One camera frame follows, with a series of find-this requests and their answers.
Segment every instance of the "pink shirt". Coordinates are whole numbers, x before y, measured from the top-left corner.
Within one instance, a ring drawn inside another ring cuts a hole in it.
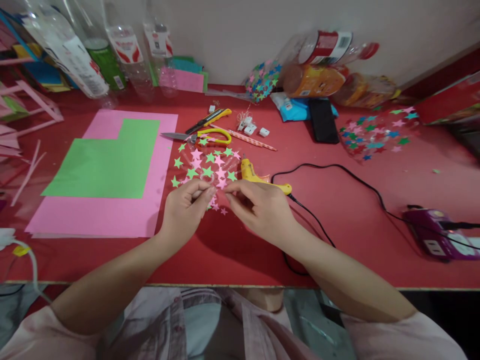
[[[292,334],[285,309],[276,314],[263,311],[228,288],[182,295],[176,287],[143,288],[125,309],[125,322],[102,358],[186,360],[184,311],[207,303],[225,304],[242,322],[246,359],[318,359]],[[344,314],[342,319],[359,360],[467,360],[459,345],[419,312],[391,324],[367,323]],[[44,307],[22,321],[0,360],[95,359],[101,338],[72,333],[50,307]]]

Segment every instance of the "black phone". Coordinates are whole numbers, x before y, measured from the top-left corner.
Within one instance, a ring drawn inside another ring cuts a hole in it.
[[[324,144],[338,144],[340,139],[330,101],[313,98],[308,101],[308,107],[315,141]]]

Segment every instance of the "person's left hand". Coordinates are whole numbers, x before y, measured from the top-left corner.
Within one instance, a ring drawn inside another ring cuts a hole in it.
[[[193,179],[168,194],[158,235],[174,253],[194,235],[216,192],[209,183]]]

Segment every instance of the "hand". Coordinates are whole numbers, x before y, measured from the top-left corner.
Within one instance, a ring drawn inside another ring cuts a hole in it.
[[[278,187],[238,180],[224,189],[230,208],[255,234],[279,246],[300,226]]]
[[[194,235],[209,202],[217,192],[205,181],[193,179],[168,194],[159,237],[177,252]]]

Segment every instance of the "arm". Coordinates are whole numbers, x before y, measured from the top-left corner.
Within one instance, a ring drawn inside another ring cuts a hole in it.
[[[225,192],[240,220],[302,263],[344,313],[368,322],[392,323],[417,312],[380,276],[304,229],[276,186],[239,180],[227,186]],[[244,197],[249,199],[249,205],[242,203]]]
[[[82,277],[52,303],[63,326],[82,335],[106,328],[152,273],[190,240],[215,192],[199,179],[172,191],[157,235]]]

